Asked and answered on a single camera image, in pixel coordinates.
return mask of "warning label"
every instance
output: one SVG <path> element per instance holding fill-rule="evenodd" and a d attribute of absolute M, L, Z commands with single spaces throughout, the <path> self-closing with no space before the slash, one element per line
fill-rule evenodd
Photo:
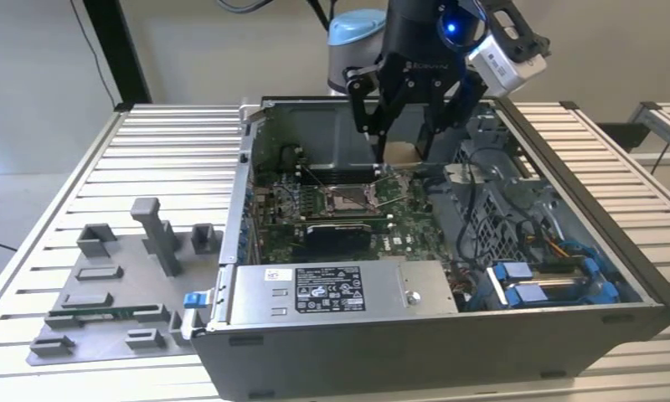
<path fill-rule="evenodd" d="M 365 290 L 358 266 L 296 268 L 296 310 L 364 312 Z"/>

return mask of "metal case panel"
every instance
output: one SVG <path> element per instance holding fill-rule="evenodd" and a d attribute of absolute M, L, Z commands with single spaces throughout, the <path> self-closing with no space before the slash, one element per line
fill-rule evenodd
<path fill-rule="evenodd" d="M 576 376 L 662 307 L 460 314 L 192 339 L 218 396 L 281 399 Z"/>

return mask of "aluminum table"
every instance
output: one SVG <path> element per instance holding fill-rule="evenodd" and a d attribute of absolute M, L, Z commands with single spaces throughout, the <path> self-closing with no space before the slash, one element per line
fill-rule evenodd
<path fill-rule="evenodd" d="M 580 110 L 517 107 L 670 281 L 670 193 Z M 157 196 L 177 231 L 202 222 L 222 229 L 242 114 L 237 106 L 142 105 L 112 115 L 0 275 L 1 401 L 220 400 L 196 355 L 41 367 L 25 358 L 77 260 L 84 224 L 141 233 L 129 208 L 136 197 Z M 614 348 L 576 379 L 317 400 L 670 400 L 670 328 Z"/>

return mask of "sticker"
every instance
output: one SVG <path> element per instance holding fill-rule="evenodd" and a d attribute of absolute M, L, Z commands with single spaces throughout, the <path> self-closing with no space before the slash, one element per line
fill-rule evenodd
<path fill-rule="evenodd" d="M 264 281 L 292 281 L 293 280 L 293 270 L 286 270 L 282 268 L 268 268 L 266 277 Z"/>
<path fill-rule="evenodd" d="M 358 266 L 296 268 L 294 288 L 296 310 L 300 313 L 365 311 Z"/>

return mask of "green circuit board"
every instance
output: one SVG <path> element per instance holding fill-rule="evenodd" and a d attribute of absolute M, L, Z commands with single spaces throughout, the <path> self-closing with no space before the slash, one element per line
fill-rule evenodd
<path fill-rule="evenodd" d="M 334 260 L 452 260 L 421 179 L 396 171 L 370 184 L 301 186 L 281 180 L 258 198 L 261 263 Z M 362 224 L 372 229 L 369 248 L 341 255 L 306 253 L 313 225 Z"/>

